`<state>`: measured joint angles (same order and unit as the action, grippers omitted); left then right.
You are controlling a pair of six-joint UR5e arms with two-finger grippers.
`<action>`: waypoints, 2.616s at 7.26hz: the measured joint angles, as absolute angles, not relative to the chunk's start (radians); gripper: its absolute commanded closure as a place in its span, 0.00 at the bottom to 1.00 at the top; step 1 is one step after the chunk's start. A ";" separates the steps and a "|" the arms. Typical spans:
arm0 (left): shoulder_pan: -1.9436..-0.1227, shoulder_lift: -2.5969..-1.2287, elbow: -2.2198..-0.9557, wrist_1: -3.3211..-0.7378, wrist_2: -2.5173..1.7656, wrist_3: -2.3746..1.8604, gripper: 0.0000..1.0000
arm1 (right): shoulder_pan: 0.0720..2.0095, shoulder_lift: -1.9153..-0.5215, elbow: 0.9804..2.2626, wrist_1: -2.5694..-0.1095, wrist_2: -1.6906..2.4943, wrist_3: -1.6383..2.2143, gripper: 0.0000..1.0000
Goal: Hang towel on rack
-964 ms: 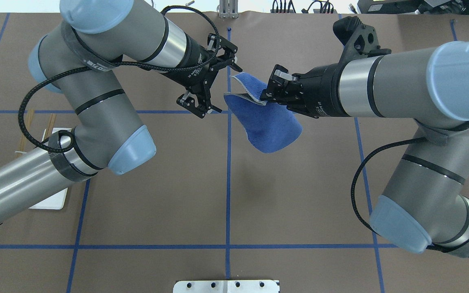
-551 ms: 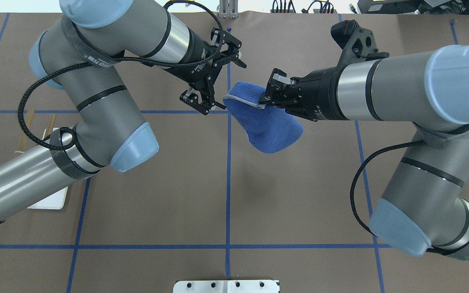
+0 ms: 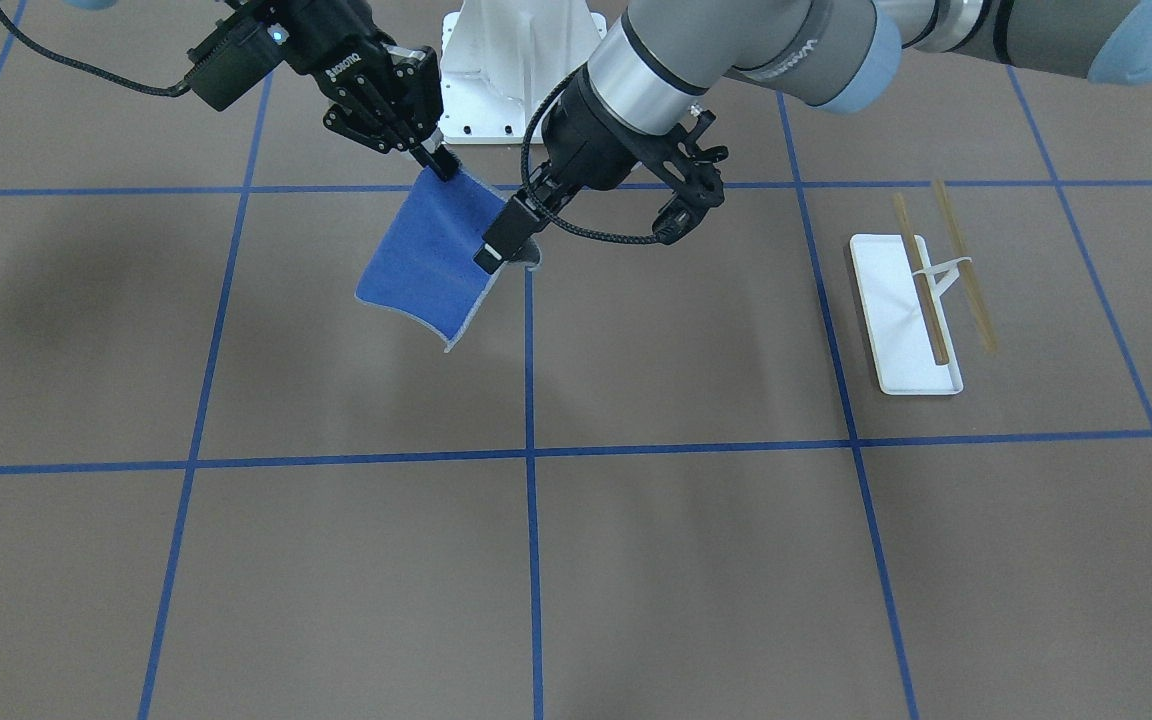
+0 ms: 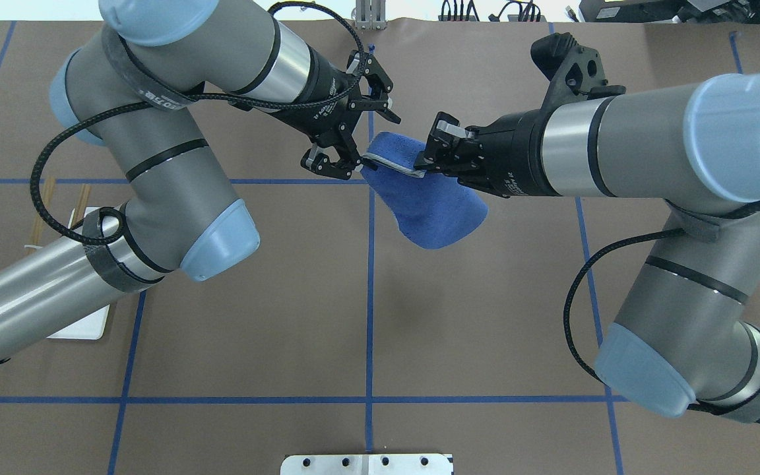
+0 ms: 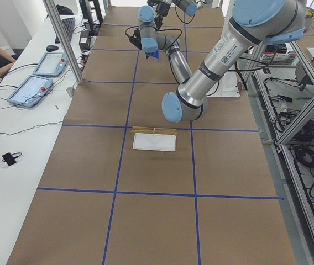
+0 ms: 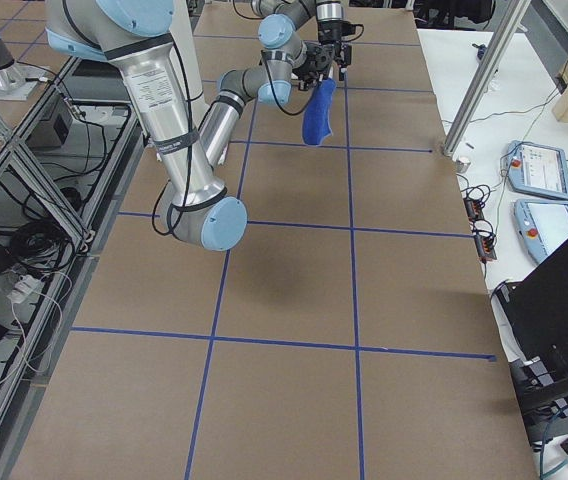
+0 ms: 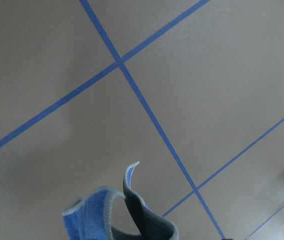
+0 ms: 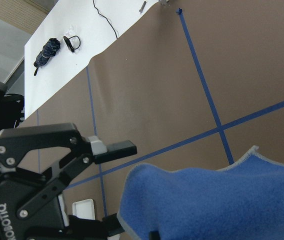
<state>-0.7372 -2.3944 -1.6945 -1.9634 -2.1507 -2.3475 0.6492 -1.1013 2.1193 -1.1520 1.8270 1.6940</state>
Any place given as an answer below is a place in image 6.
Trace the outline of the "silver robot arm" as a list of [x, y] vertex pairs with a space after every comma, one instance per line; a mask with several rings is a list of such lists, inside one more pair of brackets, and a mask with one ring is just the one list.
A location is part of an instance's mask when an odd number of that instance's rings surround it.
[[212, 251], [242, 238], [247, 211], [214, 171], [245, 106], [284, 109], [294, 88], [310, 92], [300, 110], [302, 137], [319, 145], [330, 134], [333, 92], [351, 62], [358, 31], [338, 1], [255, 1], [260, 62], [224, 74], [202, 119], [193, 114], [191, 82], [170, 26], [170, 1], [49, 1], [52, 49], [116, 67], [169, 180], [157, 206], [164, 234]]

